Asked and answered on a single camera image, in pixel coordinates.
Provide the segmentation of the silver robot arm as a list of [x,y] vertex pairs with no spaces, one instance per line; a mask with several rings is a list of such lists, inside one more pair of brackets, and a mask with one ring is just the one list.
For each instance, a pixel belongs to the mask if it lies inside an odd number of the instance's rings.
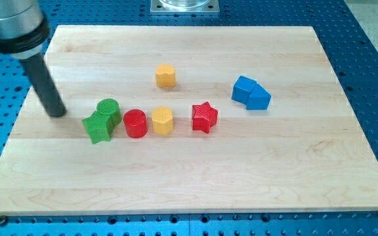
[[25,60],[41,53],[50,33],[37,0],[0,0],[0,52]]

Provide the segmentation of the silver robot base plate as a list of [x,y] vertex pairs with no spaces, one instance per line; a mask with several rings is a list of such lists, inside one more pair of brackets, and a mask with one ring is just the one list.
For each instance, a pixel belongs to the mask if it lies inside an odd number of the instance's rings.
[[151,0],[152,14],[219,13],[219,0]]

